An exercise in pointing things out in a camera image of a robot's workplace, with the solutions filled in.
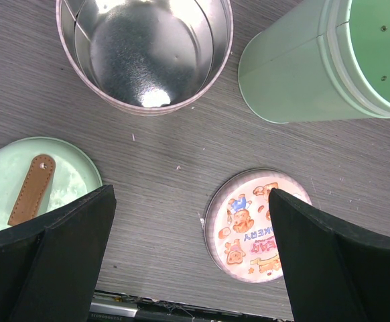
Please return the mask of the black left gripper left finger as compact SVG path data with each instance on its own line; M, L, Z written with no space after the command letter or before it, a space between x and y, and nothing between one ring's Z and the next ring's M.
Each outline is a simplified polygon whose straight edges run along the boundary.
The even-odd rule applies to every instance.
M112 185L0 231L0 321L86 321L113 224Z

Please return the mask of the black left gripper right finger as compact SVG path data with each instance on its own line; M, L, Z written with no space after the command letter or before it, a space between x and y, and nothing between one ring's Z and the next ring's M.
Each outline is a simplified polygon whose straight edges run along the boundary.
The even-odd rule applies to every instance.
M269 212L295 321L390 321L390 237L273 189Z

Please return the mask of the tall green canister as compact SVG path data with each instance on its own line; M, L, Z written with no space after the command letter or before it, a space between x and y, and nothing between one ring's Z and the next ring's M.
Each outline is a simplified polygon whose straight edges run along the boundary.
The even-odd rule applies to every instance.
M303 1L244 49L241 95L272 123L390 119L390 1Z

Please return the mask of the round silver tin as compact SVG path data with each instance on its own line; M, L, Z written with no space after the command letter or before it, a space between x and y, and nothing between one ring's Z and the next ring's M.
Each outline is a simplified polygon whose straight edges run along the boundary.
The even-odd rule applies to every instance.
M134 115L193 104L231 53L229 1L57 1L56 25L81 81Z

